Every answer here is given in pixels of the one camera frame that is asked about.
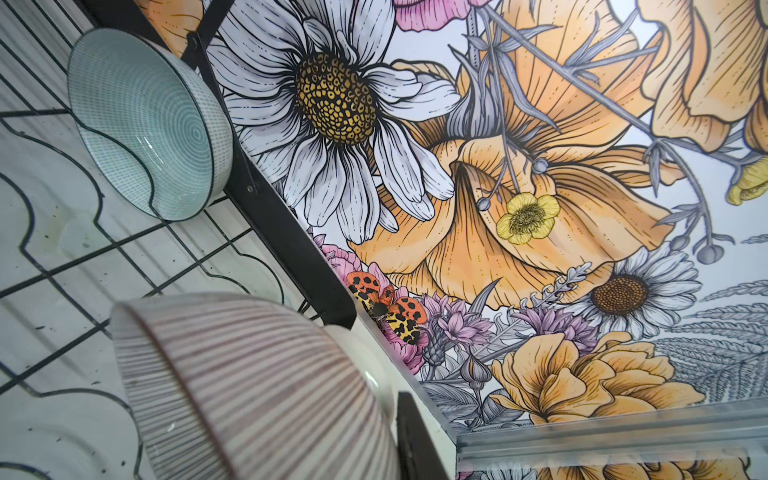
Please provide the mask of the mint green bowl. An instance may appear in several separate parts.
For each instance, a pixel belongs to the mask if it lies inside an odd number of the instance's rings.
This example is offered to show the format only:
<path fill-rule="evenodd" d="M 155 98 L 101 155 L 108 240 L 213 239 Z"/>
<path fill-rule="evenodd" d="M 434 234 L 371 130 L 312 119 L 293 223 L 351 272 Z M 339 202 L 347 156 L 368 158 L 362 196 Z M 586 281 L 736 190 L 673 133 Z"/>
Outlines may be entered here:
<path fill-rule="evenodd" d="M 67 90 L 92 159 L 139 210 L 184 221 L 223 191 L 233 161 L 230 122 L 203 79 L 167 50 L 93 29 L 71 50 Z"/>

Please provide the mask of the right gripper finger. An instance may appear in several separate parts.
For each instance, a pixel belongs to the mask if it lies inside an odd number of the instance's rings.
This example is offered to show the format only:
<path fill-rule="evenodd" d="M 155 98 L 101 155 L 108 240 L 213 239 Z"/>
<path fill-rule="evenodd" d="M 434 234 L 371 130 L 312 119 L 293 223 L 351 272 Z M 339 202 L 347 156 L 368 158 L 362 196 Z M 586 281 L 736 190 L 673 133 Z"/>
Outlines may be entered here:
<path fill-rule="evenodd" d="M 449 479 L 416 402 L 410 393 L 398 393 L 396 428 L 402 479 Z"/>

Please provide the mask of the pink striped bowl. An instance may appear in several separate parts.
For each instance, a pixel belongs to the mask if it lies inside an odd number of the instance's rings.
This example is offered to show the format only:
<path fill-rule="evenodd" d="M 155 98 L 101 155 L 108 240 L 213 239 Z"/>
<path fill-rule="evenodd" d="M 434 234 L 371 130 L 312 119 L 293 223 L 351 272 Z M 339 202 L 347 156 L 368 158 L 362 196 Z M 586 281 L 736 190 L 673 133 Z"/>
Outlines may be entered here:
<path fill-rule="evenodd" d="M 117 303 L 116 361 L 159 479 L 397 479 L 373 377 L 321 327 L 249 295 Z"/>

